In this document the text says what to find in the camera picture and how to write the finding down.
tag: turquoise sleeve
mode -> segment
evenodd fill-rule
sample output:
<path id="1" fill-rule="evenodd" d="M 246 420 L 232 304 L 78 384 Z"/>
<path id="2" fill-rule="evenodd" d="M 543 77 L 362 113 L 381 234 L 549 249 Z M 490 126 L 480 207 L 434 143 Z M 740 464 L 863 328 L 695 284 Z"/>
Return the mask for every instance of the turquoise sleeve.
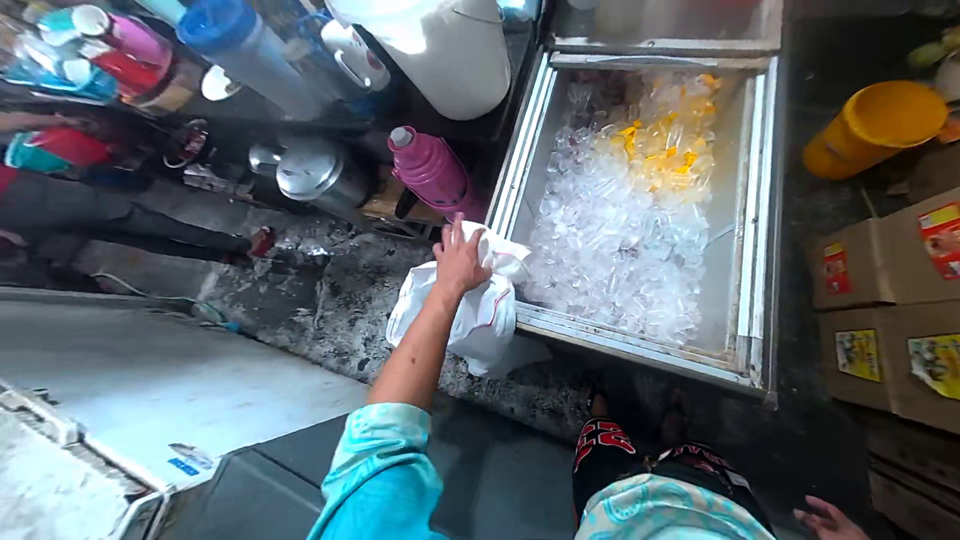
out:
<path id="1" fill-rule="evenodd" d="M 426 456 L 430 415 L 406 404 L 352 412 L 322 486 L 308 540 L 444 539 L 429 528 L 444 489 Z"/>

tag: white plastic bag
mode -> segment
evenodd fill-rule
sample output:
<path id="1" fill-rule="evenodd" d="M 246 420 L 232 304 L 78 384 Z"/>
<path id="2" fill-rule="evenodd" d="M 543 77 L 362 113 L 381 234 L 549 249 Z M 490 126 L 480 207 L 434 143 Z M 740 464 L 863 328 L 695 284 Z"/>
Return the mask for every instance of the white plastic bag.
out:
<path id="1" fill-rule="evenodd" d="M 447 349 L 465 358 L 469 371 L 476 376 L 506 375 L 521 363 L 549 357 L 549 354 L 531 355 L 527 352 L 508 354 L 516 328 L 514 281 L 523 277 L 523 260 L 530 255 L 530 250 L 491 233 L 479 223 L 463 223 L 464 239 L 470 239 L 478 229 L 483 230 L 479 256 L 484 266 L 493 269 L 493 274 L 487 282 L 464 295 L 453 320 Z M 407 274 L 400 288 L 400 298 L 387 323 L 387 341 L 394 347 L 400 344 L 400 339 L 420 313 L 436 280 L 435 260 Z"/>

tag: foot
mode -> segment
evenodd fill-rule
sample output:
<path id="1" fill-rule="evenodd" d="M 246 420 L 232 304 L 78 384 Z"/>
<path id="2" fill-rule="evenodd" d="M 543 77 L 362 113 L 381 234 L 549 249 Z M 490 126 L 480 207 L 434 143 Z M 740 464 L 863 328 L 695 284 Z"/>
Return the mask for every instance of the foot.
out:
<path id="1" fill-rule="evenodd" d="M 610 416 L 610 406 L 607 404 L 607 396 L 603 394 L 594 394 L 592 398 L 587 400 L 588 406 L 590 407 L 590 416 Z"/>
<path id="2" fill-rule="evenodd" d="M 610 404 L 607 400 L 607 391 L 604 389 L 603 383 L 600 382 L 600 376 L 590 372 L 587 378 L 587 389 L 589 392 L 587 396 L 587 410 L 590 411 L 590 417 L 610 416 Z"/>
<path id="3" fill-rule="evenodd" d="M 247 252 L 249 257 L 263 258 L 276 244 L 276 232 L 269 227 L 261 227 L 250 238 L 252 247 Z"/>
<path id="4" fill-rule="evenodd" d="M 687 428 L 693 415 L 689 396 L 680 388 L 670 391 L 669 406 L 660 424 L 660 443 L 664 448 L 673 448 L 687 440 Z"/>

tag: leg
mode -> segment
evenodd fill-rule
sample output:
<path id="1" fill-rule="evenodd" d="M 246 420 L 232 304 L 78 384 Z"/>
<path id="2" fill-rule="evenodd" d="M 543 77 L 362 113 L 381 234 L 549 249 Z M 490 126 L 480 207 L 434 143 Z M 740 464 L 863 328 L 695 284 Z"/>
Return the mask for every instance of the leg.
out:
<path id="1" fill-rule="evenodd" d="M 653 466 L 653 474 L 703 487 L 743 506 L 767 530 L 773 532 L 760 508 L 750 483 L 713 448 L 689 440 L 687 426 L 692 416 L 690 400 L 684 392 L 670 393 L 670 407 L 660 426 L 662 452 Z"/>
<path id="2" fill-rule="evenodd" d="M 214 262 L 233 263 L 240 258 L 238 254 L 223 250 L 207 248 L 203 246 L 194 246 L 161 238 L 159 236 L 147 236 L 139 234 L 126 234 L 110 229 L 98 229 L 90 233 L 90 237 L 95 240 L 103 240 L 114 244 L 123 244 L 133 248 L 168 255 L 171 257 L 195 258 L 199 260 L 212 260 Z"/>
<path id="3" fill-rule="evenodd" d="M 607 416 L 606 398 L 598 394 L 592 401 L 573 462 L 573 506 L 578 523 L 593 494 L 636 474 L 643 462 L 630 437 Z"/>
<path id="4" fill-rule="evenodd" d="M 166 214 L 145 209 L 140 205 L 134 205 L 127 216 L 110 220 L 101 228 L 129 236 L 167 238 L 183 244 L 238 255 L 245 255 L 252 248 L 252 244 L 247 238 L 189 225 Z"/>

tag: sandal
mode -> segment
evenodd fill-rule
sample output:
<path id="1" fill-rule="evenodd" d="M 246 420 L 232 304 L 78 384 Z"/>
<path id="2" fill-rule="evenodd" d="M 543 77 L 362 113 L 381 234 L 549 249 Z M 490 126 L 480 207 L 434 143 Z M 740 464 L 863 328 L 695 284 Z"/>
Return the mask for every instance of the sandal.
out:
<path id="1" fill-rule="evenodd" d="M 264 258 L 267 252 L 273 249 L 276 244 L 276 232 L 270 227 L 261 227 L 259 231 L 251 236 L 252 247 L 247 252 L 248 257 Z"/>

